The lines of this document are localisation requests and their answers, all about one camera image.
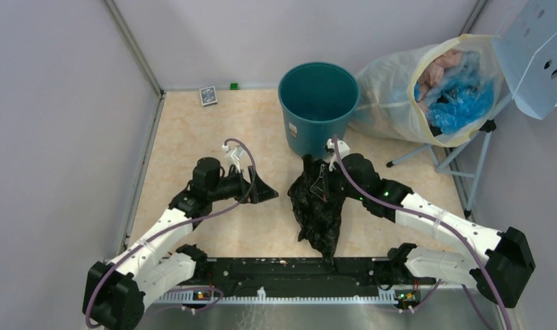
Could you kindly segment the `black trash bag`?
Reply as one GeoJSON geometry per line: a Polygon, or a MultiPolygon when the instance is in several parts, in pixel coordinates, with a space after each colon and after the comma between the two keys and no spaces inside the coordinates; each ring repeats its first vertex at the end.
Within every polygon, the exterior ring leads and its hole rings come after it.
{"type": "Polygon", "coordinates": [[[287,191],[300,226],[298,240],[307,240],[321,253],[323,263],[334,270],[347,180],[341,172],[330,171],[329,164],[322,159],[312,155],[301,159],[303,171],[287,191]]]}

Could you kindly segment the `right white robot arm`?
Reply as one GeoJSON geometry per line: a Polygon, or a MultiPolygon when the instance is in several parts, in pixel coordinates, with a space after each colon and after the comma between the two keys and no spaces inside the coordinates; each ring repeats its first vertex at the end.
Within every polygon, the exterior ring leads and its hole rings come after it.
{"type": "Polygon", "coordinates": [[[526,235],[517,228],[497,230],[473,223],[425,200],[398,181],[383,179],[359,153],[329,148],[328,178],[333,193],[358,200],[372,215],[453,248],[441,252],[406,243],[390,264],[392,278],[438,278],[474,286],[489,301],[512,309],[536,269],[526,235]]]}

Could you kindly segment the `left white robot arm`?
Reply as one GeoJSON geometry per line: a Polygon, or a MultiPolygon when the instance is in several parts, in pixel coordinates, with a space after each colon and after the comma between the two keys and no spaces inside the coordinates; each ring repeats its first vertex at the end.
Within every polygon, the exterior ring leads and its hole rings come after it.
{"type": "Polygon", "coordinates": [[[232,165],[223,173],[219,160],[197,161],[187,187],[171,200],[155,224],[126,251],[108,263],[98,261],[87,274],[83,314],[91,329],[136,328],[147,308],[181,282],[203,282],[207,265],[189,253],[166,253],[197,224],[215,217],[216,201],[234,199],[237,204],[259,204],[279,193],[249,166],[232,165]]]}

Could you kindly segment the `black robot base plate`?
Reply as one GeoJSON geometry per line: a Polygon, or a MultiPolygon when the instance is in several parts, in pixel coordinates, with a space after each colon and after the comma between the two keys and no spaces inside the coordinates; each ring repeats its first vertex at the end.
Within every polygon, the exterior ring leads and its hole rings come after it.
{"type": "Polygon", "coordinates": [[[226,297],[373,297],[380,289],[413,285],[414,278],[386,258],[210,258],[197,265],[190,282],[212,285],[226,297]]]}

